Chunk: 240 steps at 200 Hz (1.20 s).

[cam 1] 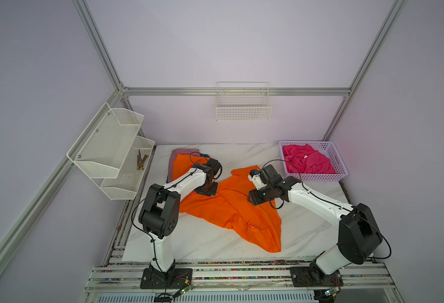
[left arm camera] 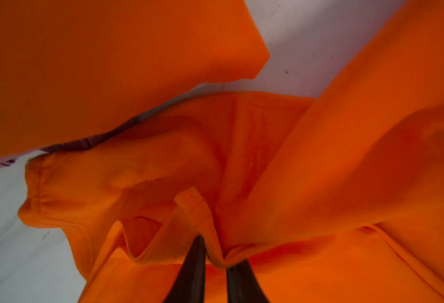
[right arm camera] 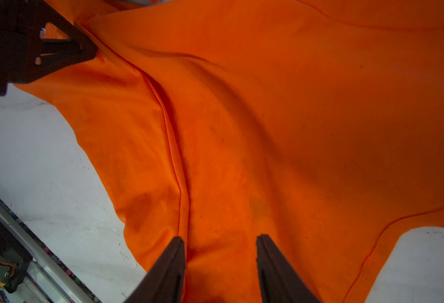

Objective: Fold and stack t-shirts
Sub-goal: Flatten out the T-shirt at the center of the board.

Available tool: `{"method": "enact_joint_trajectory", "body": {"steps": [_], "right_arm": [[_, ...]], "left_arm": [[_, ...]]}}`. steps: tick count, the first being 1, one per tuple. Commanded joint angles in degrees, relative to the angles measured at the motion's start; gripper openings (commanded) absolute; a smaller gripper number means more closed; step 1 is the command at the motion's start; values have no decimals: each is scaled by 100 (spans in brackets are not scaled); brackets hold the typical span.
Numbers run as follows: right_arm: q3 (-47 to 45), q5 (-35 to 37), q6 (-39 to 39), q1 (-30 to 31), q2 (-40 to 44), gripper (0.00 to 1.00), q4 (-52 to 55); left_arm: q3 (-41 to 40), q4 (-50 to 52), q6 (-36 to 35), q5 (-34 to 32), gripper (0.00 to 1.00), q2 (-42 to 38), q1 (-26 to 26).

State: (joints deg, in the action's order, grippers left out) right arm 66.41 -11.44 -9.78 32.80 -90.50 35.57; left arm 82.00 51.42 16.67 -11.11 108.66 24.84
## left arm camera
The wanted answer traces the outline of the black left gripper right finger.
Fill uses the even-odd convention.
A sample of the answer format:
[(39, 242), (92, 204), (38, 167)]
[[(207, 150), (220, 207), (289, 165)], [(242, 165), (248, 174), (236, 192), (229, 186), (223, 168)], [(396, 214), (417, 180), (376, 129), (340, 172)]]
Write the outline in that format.
[(228, 303), (269, 303), (248, 260), (227, 269)]

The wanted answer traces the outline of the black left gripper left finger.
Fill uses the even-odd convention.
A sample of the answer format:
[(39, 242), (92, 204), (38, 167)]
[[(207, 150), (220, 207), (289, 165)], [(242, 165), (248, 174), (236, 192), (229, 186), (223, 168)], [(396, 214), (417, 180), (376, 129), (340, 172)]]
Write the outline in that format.
[(206, 247), (203, 236), (197, 236), (164, 303), (204, 303), (205, 277)]

